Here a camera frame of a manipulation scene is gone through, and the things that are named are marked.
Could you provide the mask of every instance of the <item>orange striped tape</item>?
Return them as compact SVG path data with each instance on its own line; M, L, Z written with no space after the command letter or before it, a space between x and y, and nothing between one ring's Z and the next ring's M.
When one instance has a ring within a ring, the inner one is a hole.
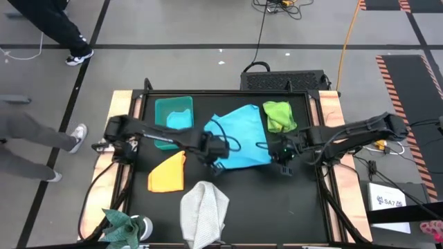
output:
M381 76L383 78L383 81L385 82L386 88L389 93L389 97L392 101L392 104L394 105L394 110L397 116L401 117L405 124L409 124L408 119L406 117L406 114L404 112L403 106L400 102L399 96L397 94L397 91L395 90L395 86L392 82L391 76L389 74L388 67L386 66L386 63L382 56L377 55L376 61L380 69ZM431 175L429 174L428 168L426 167L426 163L423 160L422 153L420 152L420 148L417 145L417 141L415 140L414 133L409 129L409 134L406 137L406 141L409 144L410 152L413 155L413 160L417 166L420 178L423 181L423 184L426 186L426 191L428 192L429 199L431 202L437 202L437 190L435 189L435 186L432 182Z
M438 84L437 78L434 75L434 72L431 69L431 66L429 65L426 58L422 55L422 60L424 65L426 66L426 69L428 69L428 73L431 76L432 82L434 83L435 88L437 89L438 94L440 95L440 98L443 100L443 91L440 85Z
M410 13L410 6L408 0L399 0L400 9Z
M360 5L360 9L361 10L366 10L366 2L365 2L365 0L360 0L359 5Z

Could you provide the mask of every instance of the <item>orange cloth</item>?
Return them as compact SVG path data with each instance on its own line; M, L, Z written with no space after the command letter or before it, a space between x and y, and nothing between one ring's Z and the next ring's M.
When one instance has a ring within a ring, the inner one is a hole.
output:
M147 189L156 193L184 190L183 166L185 160L184 151L164 160L147 177Z

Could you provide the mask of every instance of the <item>orange cable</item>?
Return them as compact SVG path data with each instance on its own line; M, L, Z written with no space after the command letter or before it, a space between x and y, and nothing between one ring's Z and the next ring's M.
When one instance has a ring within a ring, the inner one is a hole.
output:
M337 87L335 88L336 91L338 91L338 88L340 87L340 80L341 80L341 66L343 65L343 58L345 57L345 51L347 43L349 42L349 37L351 36L352 28L354 27L355 19L357 18L357 13L360 9L360 1L357 1L357 6L354 11L354 16L352 18L351 24L349 26L349 30L347 30L346 40L345 44L343 45L343 49L341 50L341 56L340 56L340 64L338 65L338 77L337 77Z

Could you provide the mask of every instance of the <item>gray towel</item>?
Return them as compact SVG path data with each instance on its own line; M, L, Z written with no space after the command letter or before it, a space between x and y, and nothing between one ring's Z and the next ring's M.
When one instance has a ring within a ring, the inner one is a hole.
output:
M220 241L229 199L212 183L199 181L180 202L180 225L190 249Z

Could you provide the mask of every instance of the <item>gray pants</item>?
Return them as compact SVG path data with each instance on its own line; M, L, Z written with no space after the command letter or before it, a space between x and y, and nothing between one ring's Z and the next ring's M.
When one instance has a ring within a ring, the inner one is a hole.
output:
M66 151L74 148L77 142L74 137L39 124L27 113L7 111L0 111L0 138L23 138ZM43 181L55 177L50 167L17 156L3 145L0 145L0 172Z

